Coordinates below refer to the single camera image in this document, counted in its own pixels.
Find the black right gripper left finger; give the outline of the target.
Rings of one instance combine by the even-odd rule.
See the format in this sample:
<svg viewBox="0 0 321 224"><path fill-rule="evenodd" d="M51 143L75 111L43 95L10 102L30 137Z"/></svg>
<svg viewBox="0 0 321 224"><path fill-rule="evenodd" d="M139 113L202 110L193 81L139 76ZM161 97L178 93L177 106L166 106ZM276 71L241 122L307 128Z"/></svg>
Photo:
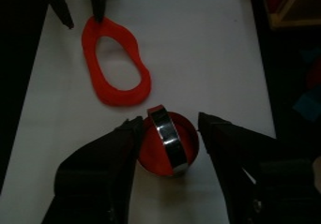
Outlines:
<svg viewBox="0 0 321 224"><path fill-rule="evenodd" d="M79 148L59 165L42 224L129 224L143 118Z"/></svg>

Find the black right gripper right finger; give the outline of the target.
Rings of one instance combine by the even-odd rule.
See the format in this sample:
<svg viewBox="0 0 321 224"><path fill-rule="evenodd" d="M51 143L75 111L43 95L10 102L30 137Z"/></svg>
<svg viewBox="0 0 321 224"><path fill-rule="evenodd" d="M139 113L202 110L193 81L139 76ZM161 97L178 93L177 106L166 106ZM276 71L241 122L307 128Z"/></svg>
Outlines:
<svg viewBox="0 0 321 224"><path fill-rule="evenodd" d="M230 224L321 224L321 152L204 112L198 129Z"/></svg>

